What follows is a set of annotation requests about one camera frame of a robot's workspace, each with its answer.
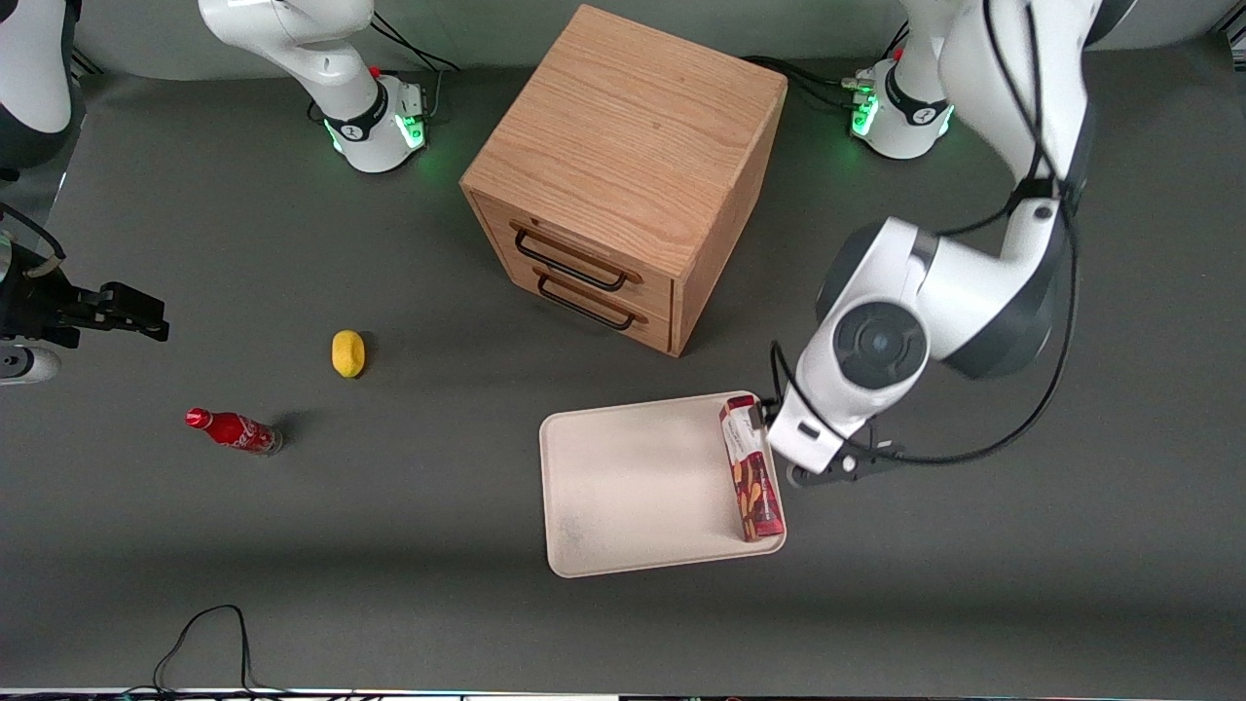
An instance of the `drawer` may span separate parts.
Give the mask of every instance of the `drawer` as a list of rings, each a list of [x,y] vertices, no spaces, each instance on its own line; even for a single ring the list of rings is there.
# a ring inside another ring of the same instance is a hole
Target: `drawer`
[[[573,279],[547,270],[541,265],[527,265],[511,270],[515,284],[538,294],[559,306],[587,316],[598,324],[617,330],[650,347],[668,352],[670,346],[670,319],[665,315],[628,308],[608,295],[601,294]]]
[[[491,197],[473,195],[512,276],[516,270],[538,265],[578,281],[603,299],[616,298],[634,309],[670,318],[670,278],[621,261],[608,250],[586,250],[547,222]]]

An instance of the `white tray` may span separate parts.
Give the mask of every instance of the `white tray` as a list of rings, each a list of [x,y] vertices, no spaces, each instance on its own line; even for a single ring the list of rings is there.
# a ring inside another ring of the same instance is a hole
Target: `white tray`
[[[549,569],[577,578],[769,555],[744,542],[719,411],[724,392],[553,415],[541,425]],[[763,456],[776,492],[770,447]]]

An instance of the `red bottle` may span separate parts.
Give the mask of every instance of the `red bottle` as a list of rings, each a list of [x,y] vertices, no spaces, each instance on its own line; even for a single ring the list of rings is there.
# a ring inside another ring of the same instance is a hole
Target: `red bottle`
[[[282,432],[233,412],[213,415],[194,408],[186,413],[186,426],[202,431],[226,448],[257,456],[272,456],[282,449]]]

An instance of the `lemon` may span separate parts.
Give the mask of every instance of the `lemon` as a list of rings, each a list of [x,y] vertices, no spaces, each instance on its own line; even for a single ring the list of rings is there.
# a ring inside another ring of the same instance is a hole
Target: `lemon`
[[[355,377],[364,371],[363,336],[350,329],[334,334],[333,370],[345,379]]]

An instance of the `wooden drawer cabinet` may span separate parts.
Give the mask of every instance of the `wooden drawer cabinet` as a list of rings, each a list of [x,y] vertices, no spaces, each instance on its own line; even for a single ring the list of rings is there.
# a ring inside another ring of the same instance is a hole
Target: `wooden drawer cabinet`
[[[517,285],[679,356],[785,93],[779,73],[584,5],[460,184]]]

